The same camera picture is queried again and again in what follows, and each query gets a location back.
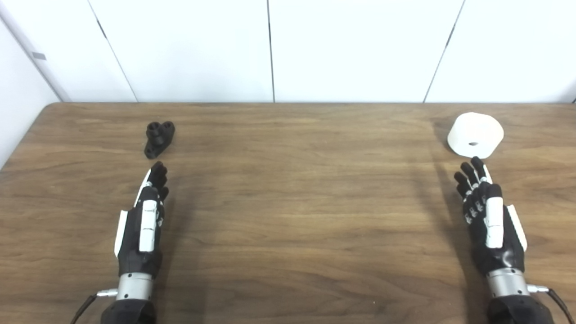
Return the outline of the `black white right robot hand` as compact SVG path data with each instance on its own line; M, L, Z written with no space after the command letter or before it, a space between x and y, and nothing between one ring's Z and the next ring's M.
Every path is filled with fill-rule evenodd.
M477 270L482 275L507 268L525 272L524 230L518 217L504 204L502 188L492 181L486 164L473 157L461 164L454 179Z

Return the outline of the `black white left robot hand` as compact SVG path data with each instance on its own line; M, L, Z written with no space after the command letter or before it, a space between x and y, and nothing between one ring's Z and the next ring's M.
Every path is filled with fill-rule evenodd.
M160 237L169 193L166 183L167 168L158 161L146 173L132 208L121 211L114 244L119 276L144 273L157 277L163 260Z

